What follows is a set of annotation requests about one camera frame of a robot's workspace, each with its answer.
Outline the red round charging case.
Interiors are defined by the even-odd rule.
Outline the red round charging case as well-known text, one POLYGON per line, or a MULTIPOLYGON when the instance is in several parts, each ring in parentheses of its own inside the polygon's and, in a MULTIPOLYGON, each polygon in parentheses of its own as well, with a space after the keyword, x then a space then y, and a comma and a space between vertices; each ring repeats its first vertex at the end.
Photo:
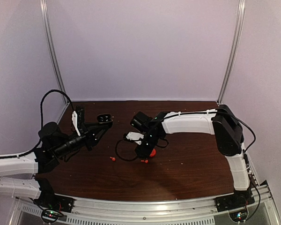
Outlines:
POLYGON ((152 158, 156 155, 156 150, 153 149, 152 152, 150 153, 149 157, 152 158))

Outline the black charging case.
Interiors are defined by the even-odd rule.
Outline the black charging case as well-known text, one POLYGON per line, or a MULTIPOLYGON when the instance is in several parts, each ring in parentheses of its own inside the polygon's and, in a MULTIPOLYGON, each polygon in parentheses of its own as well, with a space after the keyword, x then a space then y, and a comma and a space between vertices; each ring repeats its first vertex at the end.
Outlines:
POLYGON ((97 121, 98 123, 100 124, 111 124, 113 123, 113 119, 112 119, 112 116, 110 114, 100 114, 97 116, 97 121))

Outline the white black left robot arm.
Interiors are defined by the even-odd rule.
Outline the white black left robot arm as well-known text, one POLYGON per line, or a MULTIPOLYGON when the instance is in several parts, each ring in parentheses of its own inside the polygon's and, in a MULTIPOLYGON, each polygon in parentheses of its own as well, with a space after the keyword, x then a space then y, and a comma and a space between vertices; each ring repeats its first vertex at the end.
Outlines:
POLYGON ((40 142, 32 150, 14 155, 0 155, 0 195, 26 197, 54 208, 58 198, 47 179, 15 179, 20 174, 51 172, 67 155, 86 147, 92 150, 112 127, 112 121, 81 123, 71 135, 61 132, 56 122, 49 122, 38 132, 40 142))

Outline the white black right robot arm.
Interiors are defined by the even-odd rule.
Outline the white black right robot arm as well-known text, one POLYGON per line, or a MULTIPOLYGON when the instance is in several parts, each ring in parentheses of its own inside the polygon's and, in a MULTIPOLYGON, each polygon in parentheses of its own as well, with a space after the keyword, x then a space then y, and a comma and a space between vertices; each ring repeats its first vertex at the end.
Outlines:
POLYGON ((233 178, 234 193, 231 203, 240 207, 249 201, 251 181, 249 161, 244 148, 244 123, 227 105, 198 112, 160 112, 154 118, 138 112, 131 120, 137 132, 129 132, 126 140, 137 143, 138 158, 147 159, 166 135, 176 133, 203 133, 214 135, 218 151, 225 156, 233 178))

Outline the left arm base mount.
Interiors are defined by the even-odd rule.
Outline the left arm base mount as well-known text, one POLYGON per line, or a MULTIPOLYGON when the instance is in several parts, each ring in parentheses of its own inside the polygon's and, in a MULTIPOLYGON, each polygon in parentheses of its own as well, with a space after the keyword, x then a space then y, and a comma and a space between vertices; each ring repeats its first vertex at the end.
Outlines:
POLYGON ((41 194, 38 199, 30 200, 41 210, 41 219, 45 224, 53 224, 58 220, 66 220, 65 213, 71 213, 74 199, 56 194, 41 194))

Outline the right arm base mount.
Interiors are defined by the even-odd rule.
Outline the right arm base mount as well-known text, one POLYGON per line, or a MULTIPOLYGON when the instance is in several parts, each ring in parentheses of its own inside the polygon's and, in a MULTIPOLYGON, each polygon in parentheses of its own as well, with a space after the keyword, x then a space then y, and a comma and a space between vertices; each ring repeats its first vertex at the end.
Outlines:
POLYGON ((230 195, 215 198, 218 212, 229 211, 233 222, 243 223, 249 217, 248 205, 255 203, 251 191, 234 191, 230 195))

